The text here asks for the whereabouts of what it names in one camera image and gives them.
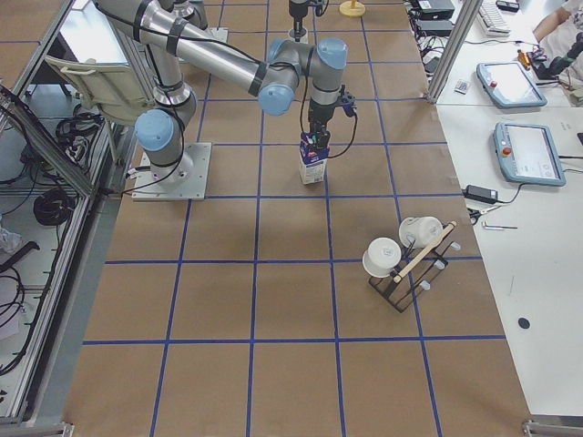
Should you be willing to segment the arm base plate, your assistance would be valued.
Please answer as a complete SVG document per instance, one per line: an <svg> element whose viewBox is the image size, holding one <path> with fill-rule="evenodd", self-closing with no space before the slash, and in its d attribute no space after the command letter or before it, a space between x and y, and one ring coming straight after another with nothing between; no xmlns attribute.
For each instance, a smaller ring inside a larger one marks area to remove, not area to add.
<svg viewBox="0 0 583 437"><path fill-rule="evenodd" d="M148 155L142 152L140 165L150 169L138 172L135 188L130 192L136 201L203 200L207 186L212 144L187 143L179 167L162 180L172 167L151 166Z"/></svg>
<svg viewBox="0 0 583 437"><path fill-rule="evenodd" d="M215 40L223 43L228 41L229 30L226 27L208 27L206 32Z"/></svg>

